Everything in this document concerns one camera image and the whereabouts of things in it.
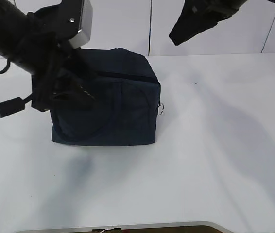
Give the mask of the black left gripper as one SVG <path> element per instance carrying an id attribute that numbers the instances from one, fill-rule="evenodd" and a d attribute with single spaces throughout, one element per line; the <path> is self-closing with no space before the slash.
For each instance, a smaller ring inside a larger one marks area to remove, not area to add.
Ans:
<path id="1" fill-rule="evenodd" d="M 23 13 L 6 3 L 6 60 L 32 77 L 26 98 L 6 102 L 6 111 L 19 112 L 27 103 L 45 112 L 90 109 L 95 98 L 87 87 L 93 72 L 82 58 L 82 47 L 69 40 L 78 32 L 82 0 L 62 0 L 36 12 Z"/>

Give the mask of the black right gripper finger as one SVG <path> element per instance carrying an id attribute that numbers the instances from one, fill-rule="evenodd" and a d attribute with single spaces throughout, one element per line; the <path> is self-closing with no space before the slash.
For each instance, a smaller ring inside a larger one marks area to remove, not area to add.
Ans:
<path id="1" fill-rule="evenodd" d="M 176 45 L 231 18 L 240 8 L 238 0 L 186 0 L 169 38 Z"/>

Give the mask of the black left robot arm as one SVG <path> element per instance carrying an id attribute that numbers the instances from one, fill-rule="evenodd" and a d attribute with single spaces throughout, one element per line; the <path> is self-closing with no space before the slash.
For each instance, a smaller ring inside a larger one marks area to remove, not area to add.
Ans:
<path id="1" fill-rule="evenodd" d="M 93 7 L 88 0 L 63 0 L 36 12 L 23 13 L 0 0 L 0 56 L 6 73 L 15 64 L 30 73 L 32 92 L 0 103 L 0 117 L 25 109 L 87 109 L 94 97 L 83 83 L 94 74 L 81 57 L 91 37 Z"/>

